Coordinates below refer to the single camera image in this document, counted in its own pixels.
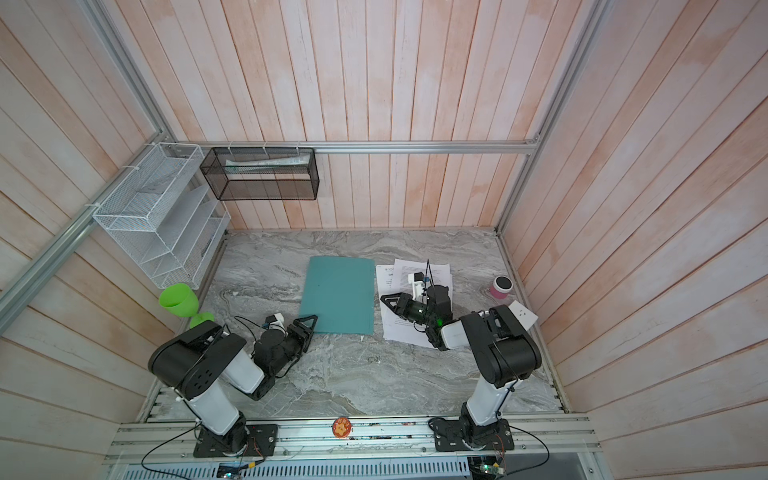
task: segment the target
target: black wire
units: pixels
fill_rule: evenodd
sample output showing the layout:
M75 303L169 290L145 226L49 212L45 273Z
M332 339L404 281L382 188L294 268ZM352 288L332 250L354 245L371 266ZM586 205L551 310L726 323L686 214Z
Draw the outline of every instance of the black wire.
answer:
M175 437L173 437L172 439L166 440L165 442L163 442L163 443L161 443L161 444L157 445L156 447L154 447L153 449L151 449L149 452L147 452L147 454L146 454L146 455L145 455L145 456L144 456L144 457L141 459L141 466L142 466L142 467L144 467L144 470L149 470L150 472L155 472L155 473L164 473L165 475L172 475L172 476L174 476L174 477L178 477L178 478L184 478L184 480L192 480L192 479L191 479L191 478L189 478L189 477L185 477L185 476L183 476L183 475L179 475L179 474L177 474L177 473L173 473L173 472L163 472L162 470L155 470L154 468L149 468L149 467L147 467L147 466L144 464L144 460L146 460L146 459L147 459L147 457L149 456L149 454L151 454L152 452L154 452L155 450L157 450L157 449L158 449L158 448L160 448L161 446L165 445L165 444L166 444L166 443L168 443L168 442L172 442L172 441L174 441L175 439L178 439L178 438L179 438L179 437L181 437L182 435L186 435L187 433L191 432L192 430L195 430L195 429L197 428L197 426L198 426L198 424L197 424L197 423L195 423L195 426L194 426L194 427L192 427L191 429L189 429L189 430L187 430L187 431L185 431L185 432L182 432L182 433L180 433L180 434L176 435L176 436L175 436Z
M248 325L246 325L246 323L245 323L245 322L241 322L240 320L238 320L236 316L235 316L235 317L233 317L233 318L234 318L234 319L235 319L237 322L240 322L240 325L244 326L244 327L246 328L246 330L248 330L248 331L250 332L250 335L253 337L253 341L255 342L255 341L256 341L256 334L255 334L255 333L253 333L253 330L251 330L251 329L250 329L250 327L249 327Z
M275 376L275 378L282 379L284 376L288 375L288 372L290 372L290 370L293 368L294 365L296 365L299 362L299 360L301 360L301 355L299 355L295 360L293 360L293 363L288 365L288 370L286 370L284 374Z
M442 420L443 422L447 422L448 420L446 420L446 419L444 419L444 418L442 418L442 417L432 417L432 418L430 418L430 419L427 421L427 426L429 427L429 429L430 429L430 430L432 430L432 431L433 431L434 433L436 433L437 435L440 435L441 437L447 437L448 435L446 435L444 432L440 432L440 431L438 430L438 428L437 428L437 425L435 425L435 424L433 423L435 420Z
M538 463L537 465L531 465L530 467L525 467L525 468L518 468L517 470L512 470L512 471L511 471L511 472L509 472L507 475L505 475L504 477L502 477L502 480L503 480L503 478L509 478L509 476L510 476L510 475L513 475L513 474L515 474L515 473L523 472L523 471L525 471L525 470L531 470L532 468L536 468L536 467L541 467L543 464L545 464L545 463L549 462L549 456L550 456L550 454L549 454L549 447L547 447L547 444L546 444L546 443L544 443L544 442L542 442L542 441L541 441L541 439L540 439L539 437L537 437L536 435L534 435L534 434L532 434L532 433L530 433L530 432L526 432L526 431L525 431L525 430L523 430L523 429L519 429L519 428L517 428L517 427L514 427L514 426L512 426L512 425L510 425L510 426L509 426L509 428L511 428L511 429L515 429L515 430L519 430L520 432L526 433L526 434L530 435L531 437L533 437L533 438L537 439L537 440L539 441L539 443L541 443L541 444L544 446L544 448L547 450L547 458L545 458L545 459L544 459L544 461L543 461L542 463Z
M235 317L236 319L238 319L238 318L239 318L239 319L245 320L245 321L247 321L248 323L252 323L253 325L255 325L255 326L258 326L259 328L266 330L266 327L265 327L264 325L259 325L258 323L254 322L254 321L253 321L253 320L251 320L251 319L247 319L247 318L246 318L246 317L244 317L244 316L235 315L234 317Z

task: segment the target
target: small jar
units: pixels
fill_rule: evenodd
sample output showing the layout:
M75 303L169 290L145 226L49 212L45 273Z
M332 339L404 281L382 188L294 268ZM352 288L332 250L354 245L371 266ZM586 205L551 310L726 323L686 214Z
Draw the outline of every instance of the small jar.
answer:
M512 280L506 276L497 276L491 283L491 295L494 298L503 300L507 298L507 295L512 291Z

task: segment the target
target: marble tabletop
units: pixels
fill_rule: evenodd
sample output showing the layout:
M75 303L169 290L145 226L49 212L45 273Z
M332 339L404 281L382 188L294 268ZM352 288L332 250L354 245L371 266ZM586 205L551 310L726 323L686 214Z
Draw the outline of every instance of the marble tabletop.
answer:
M453 312L458 317L499 301L488 287L506 274L490 230L281 231L233 233L200 309L212 312L243 338L251 333L233 319L258 323L273 313L293 320L299 312L310 257L365 257L376 264L395 258L450 263ZM253 328L257 336L260 331ZM249 419L338 415L458 415L480 374L469 348L439 352L383 339L379 302L369 336L316 334L309 351L288 375L254 402L226 386L227 395ZM151 420L190 419L175 395L161 392ZM545 368L521 382L503 412L556 412Z

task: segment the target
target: stack of papers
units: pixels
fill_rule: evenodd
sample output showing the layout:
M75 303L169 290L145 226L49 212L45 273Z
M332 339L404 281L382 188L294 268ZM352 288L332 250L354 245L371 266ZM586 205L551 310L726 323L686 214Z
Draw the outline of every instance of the stack of papers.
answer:
M376 265L376 284L379 288L379 298L381 295L392 293L412 293L411 284L408 283L408 275L410 273L424 273L426 266L426 262L409 262L408 260L395 260L394 265ZM435 285L447 286L448 296L453 301L451 265L449 263L445 265L432 265L430 263L429 269L432 281ZM435 348L429 343L426 333L419 331L424 330L424 326L414 326L413 323L401 319L381 301L379 301L379 307L382 312L384 339Z

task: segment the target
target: orange sticker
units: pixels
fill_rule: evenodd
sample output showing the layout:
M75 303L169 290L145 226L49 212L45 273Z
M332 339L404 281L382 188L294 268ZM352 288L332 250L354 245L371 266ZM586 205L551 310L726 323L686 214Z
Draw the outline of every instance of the orange sticker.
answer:
M338 439L345 439L352 431L352 423L346 417L339 417L333 423L333 435Z

